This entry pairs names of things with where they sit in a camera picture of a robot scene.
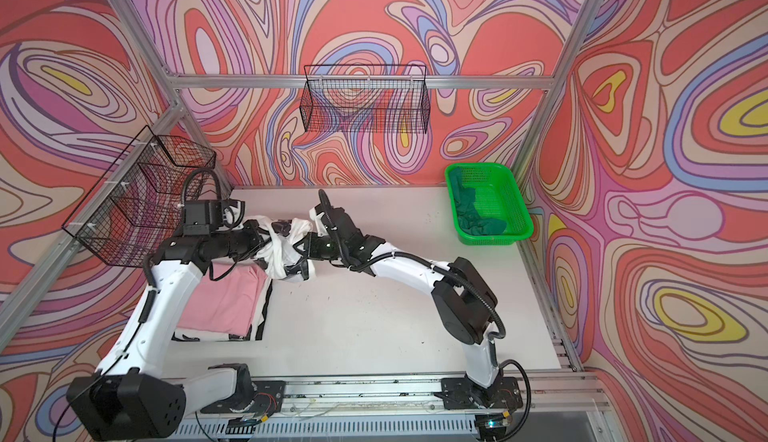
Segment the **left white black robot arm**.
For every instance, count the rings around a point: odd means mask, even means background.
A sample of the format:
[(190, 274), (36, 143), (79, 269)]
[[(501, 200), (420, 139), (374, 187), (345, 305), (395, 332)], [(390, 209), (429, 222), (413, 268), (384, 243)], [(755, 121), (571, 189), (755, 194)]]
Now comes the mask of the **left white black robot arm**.
[(248, 411), (256, 396), (244, 363), (224, 363), (180, 382), (162, 377), (172, 336), (194, 290), (205, 278), (217, 280), (212, 268), (228, 258), (234, 266), (251, 259), (264, 244), (259, 229), (232, 201), (183, 198), (182, 222), (174, 234), (146, 255), (142, 271), (147, 285), (108, 354), (90, 376), (77, 377), (67, 392), (67, 408), (95, 441), (166, 438), (182, 420), (216, 405)]

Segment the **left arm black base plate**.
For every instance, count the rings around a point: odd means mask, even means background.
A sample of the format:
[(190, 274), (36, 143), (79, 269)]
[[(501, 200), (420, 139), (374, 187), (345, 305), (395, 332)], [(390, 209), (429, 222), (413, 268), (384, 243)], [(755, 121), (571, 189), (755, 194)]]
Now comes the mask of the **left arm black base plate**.
[(217, 401), (201, 410), (202, 414), (271, 415), (282, 410), (286, 382), (283, 380), (256, 380), (253, 394), (244, 401)]

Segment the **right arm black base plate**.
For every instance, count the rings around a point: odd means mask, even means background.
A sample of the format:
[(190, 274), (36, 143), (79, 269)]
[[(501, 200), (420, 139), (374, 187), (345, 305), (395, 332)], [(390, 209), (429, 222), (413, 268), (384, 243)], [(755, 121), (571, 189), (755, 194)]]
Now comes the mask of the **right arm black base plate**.
[(483, 388), (468, 377), (443, 378), (434, 396), (446, 410), (507, 409), (514, 412), (525, 403), (515, 377), (499, 375), (490, 387)]

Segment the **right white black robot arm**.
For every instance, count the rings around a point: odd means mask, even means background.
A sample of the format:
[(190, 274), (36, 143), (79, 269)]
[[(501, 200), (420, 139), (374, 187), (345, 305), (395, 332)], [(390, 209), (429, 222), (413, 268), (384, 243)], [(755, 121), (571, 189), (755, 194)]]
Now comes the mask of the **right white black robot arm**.
[(476, 409), (481, 441), (508, 441), (525, 426), (532, 408), (530, 378), (514, 359), (501, 361), (496, 343), (506, 337), (498, 299), (466, 258), (433, 261), (363, 233), (324, 190), (311, 217), (316, 230), (294, 244), (301, 261), (327, 261), (351, 272), (384, 277), (431, 297), (441, 324), (461, 343), (465, 372), (442, 379), (435, 392), (447, 410)]

